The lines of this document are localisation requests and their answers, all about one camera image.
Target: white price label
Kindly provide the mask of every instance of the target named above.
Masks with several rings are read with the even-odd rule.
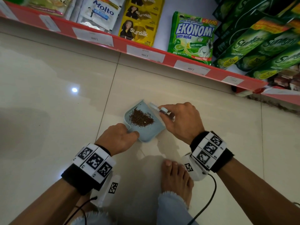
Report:
[[[166,56],[164,54],[160,54],[151,50],[141,49],[130,45],[127,45],[127,54],[137,56],[147,60],[157,61],[160,63],[163,63],[163,60],[165,59]]]
[[[111,35],[91,32],[75,27],[73,27],[73,31],[76,34],[77,39],[113,47],[113,37]]]
[[[238,84],[242,83],[244,80],[233,77],[233,76],[227,76],[225,77],[222,82],[227,83],[227,84],[231,84],[231,85],[235,85],[237,86]]]
[[[51,19],[50,16],[40,15],[39,17],[50,31],[61,32],[60,29],[58,28],[58,26],[56,25],[56,23],[53,21],[53,19]]]
[[[184,61],[180,61],[177,60],[174,68],[179,69],[179,70],[183,70],[183,71],[187,71],[187,72],[192,72],[192,73],[196,73],[196,74],[200,74],[200,75],[206,75],[208,74],[208,72],[210,71],[209,68],[205,68],[199,65],[195,65],[195,64],[190,64]]]
[[[262,94],[276,94],[276,95],[299,95],[300,91],[279,89],[279,88],[267,88]]]
[[[0,0],[0,10],[7,18],[19,21],[3,0]]]

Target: lime illustration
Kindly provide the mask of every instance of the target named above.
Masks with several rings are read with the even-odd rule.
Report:
[[[177,45],[175,46],[175,49],[176,49],[177,51],[183,51],[183,50],[184,50],[184,46],[181,45],[181,44],[177,44]]]

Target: white wristband module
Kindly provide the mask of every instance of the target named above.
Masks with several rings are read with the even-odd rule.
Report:
[[[226,147],[221,138],[209,132],[193,151],[192,157],[210,170]]]
[[[105,179],[116,164],[107,152],[95,144],[83,147],[73,159],[73,163],[98,183]]]

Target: left hand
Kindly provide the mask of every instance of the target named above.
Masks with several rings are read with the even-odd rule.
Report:
[[[95,144],[105,147],[111,156],[127,151],[140,137],[140,134],[135,131],[127,133],[127,128],[124,124],[118,123],[108,127],[107,130],[96,140]]]

